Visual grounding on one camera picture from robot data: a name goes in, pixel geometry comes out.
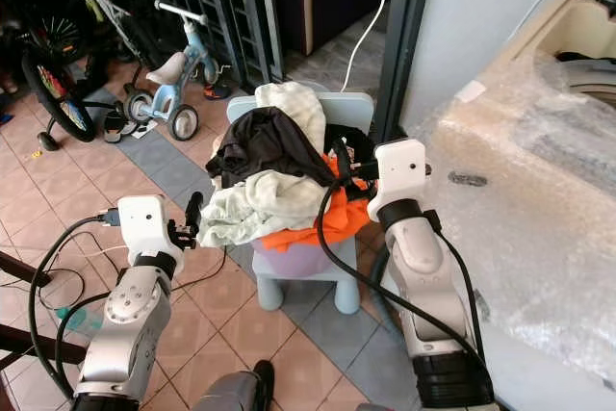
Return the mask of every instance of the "handlebar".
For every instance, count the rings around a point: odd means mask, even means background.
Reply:
[[[173,7],[170,4],[165,4],[160,0],[154,1],[154,8],[156,10],[166,10],[168,12],[176,13],[182,16],[183,18],[190,18],[196,21],[199,24],[205,26],[208,23],[208,17],[205,14],[196,14],[193,12],[189,12],[188,10],[180,9],[178,7]]]

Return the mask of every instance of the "bike seat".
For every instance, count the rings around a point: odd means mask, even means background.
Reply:
[[[186,55],[183,52],[175,52],[161,67],[145,74],[145,79],[161,86],[172,86],[182,75],[185,62]]]

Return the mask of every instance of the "orange cloth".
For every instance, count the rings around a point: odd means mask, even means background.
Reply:
[[[323,156],[329,168],[338,175],[336,159]],[[344,188],[334,192],[329,203],[329,210],[323,217],[323,233],[328,243],[339,243],[354,236],[370,219],[368,218],[368,199],[347,201]],[[303,230],[282,230],[261,238],[265,249],[275,248],[278,252],[286,252],[291,244],[319,244],[317,225]]]

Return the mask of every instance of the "chair leg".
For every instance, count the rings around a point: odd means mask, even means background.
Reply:
[[[259,305],[264,310],[276,310],[282,305],[284,295],[275,279],[257,275],[257,293]]]
[[[334,303],[340,313],[352,315],[359,310],[359,288],[354,279],[342,279],[336,283]]]

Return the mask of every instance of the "bicycle wheel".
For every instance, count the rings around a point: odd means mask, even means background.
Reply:
[[[96,127],[83,103],[71,98],[67,88],[72,79],[61,66],[26,52],[21,68],[38,101],[66,132],[80,141],[94,140]]]

